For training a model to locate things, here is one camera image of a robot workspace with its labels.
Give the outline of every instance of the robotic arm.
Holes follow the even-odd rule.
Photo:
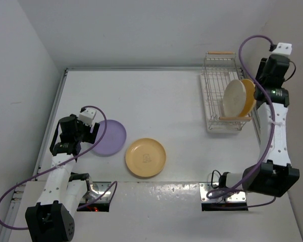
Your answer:
[[[93,144],[99,129],[95,123],[91,133],[96,110],[84,108],[79,117],[72,114],[59,120],[50,151],[53,155],[52,167],[58,168],[49,173],[46,185],[36,206],[26,210],[26,221],[33,241],[71,241],[74,236],[74,214],[81,198],[89,193],[89,174],[72,174],[77,160],[65,165],[62,162],[78,155],[81,142]],[[61,126],[61,142],[56,143]]]
[[[279,43],[268,59],[261,60],[256,80],[269,94],[274,110],[275,130],[272,143],[260,168],[246,182],[238,187],[245,192],[255,192],[274,197],[281,197],[299,179],[299,170],[291,166],[286,146],[286,115],[289,106],[288,91],[282,88],[291,54],[291,44]],[[255,87],[257,112],[261,127],[260,157],[266,149],[273,122],[270,107],[263,93]],[[230,188],[237,184],[253,168],[247,168],[242,174],[223,173],[219,178],[219,188]]]

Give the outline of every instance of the black cable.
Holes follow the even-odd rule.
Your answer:
[[[293,63],[293,65],[294,65],[294,71],[293,71],[292,75],[285,80],[285,82],[287,82],[289,79],[291,79],[294,76],[295,72],[296,72],[296,65],[295,65],[295,63],[293,61],[291,61],[291,60],[289,62]]]
[[[215,172],[215,171],[219,174],[219,176],[221,176],[221,173],[220,173],[218,170],[213,170],[213,171],[212,171],[212,176],[211,176],[211,187],[212,187],[213,189],[219,187],[219,185],[216,186],[216,187],[213,186],[213,176],[214,176],[214,172]]]

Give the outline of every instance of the wall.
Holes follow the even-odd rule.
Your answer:
[[[0,196],[32,174],[60,76],[19,3],[0,0]]]
[[[278,0],[263,34],[273,41],[293,44],[292,61],[297,65],[294,77],[284,84],[290,93],[287,116],[287,145],[292,165],[300,169],[300,179],[290,191],[293,209],[303,236],[303,1]],[[261,41],[250,59],[255,74],[261,57],[269,56],[266,41]]]
[[[59,68],[200,65],[237,51],[275,0],[19,0]]]

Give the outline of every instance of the white plate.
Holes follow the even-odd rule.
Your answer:
[[[223,94],[223,111],[226,117],[238,117],[246,103],[246,89],[240,80],[232,80]]]

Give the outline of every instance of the yellow plate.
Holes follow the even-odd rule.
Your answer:
[[[246,96],[246,103],[243,107],[242,112],[239,114],[239,117],[245,117],[252,111],[252,109],[256,104],[256,100],[254,98],[255,85],[249,79],[243,79],[241,80],[241,82],[243,83],[246,89],[247,96]]]
[[[126,152],[126,164],[129,170],[140,177],[157,175],[162,171],[165,163],[165,149],[153,139],[136,140]]]

